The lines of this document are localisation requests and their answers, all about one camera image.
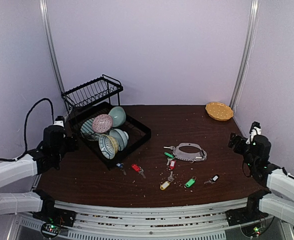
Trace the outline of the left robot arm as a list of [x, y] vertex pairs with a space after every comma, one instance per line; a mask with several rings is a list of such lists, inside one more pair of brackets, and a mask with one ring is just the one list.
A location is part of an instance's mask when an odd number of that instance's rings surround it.
[[[39, 176], [51, 168], [59, 170], [65, 154], [78, 149], [76, 135], [67, 136], [64, 124], [63, 116], [52, 117], [52, 125], [44, 129], [43, 139], [36, 148], [25, 148], [16, 158], [0, 158], [0, 188], [24, 178]], [[0, 193], [0, 216], [30, 212], [44, 222], [63, 223], [68, 214], [54, 205], [55, 200], [42, 190]]]

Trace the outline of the large metal oval keyring plate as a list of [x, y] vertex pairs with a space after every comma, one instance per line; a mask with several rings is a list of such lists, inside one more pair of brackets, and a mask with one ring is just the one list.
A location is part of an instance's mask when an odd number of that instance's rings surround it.
[[[196, 148], [197, 151], [194, 153], [185, 152], [182, 150], [183, 147], [193, 147], [193, 148]], [[199, 156], [199, 152], [202, 150], [203, 149], [196, 143], [183, 142], [183, 143], [180, 143], [178, 146], [175, 146], [175, 148], [172, 150], [172, 153], [175, 156], [175, 158], [177, 158], [178, 160], [193, 163], [193, 162], [201, 162], [201, 161], [197, 161], [195, 157]]]

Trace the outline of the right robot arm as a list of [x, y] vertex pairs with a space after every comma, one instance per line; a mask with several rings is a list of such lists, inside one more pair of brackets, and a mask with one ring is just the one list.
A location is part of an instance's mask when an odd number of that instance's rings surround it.
[[228, 223], [234, 226], [273, 215], [294, 227], [294, 176], [269, 161], [272, 144], [261, 132], [255, 121], [248, 138], [230, 135], [228, 146], [243, 156], [249, 176], [263, 189], [249, 195], [245, 207], [226, 211]]

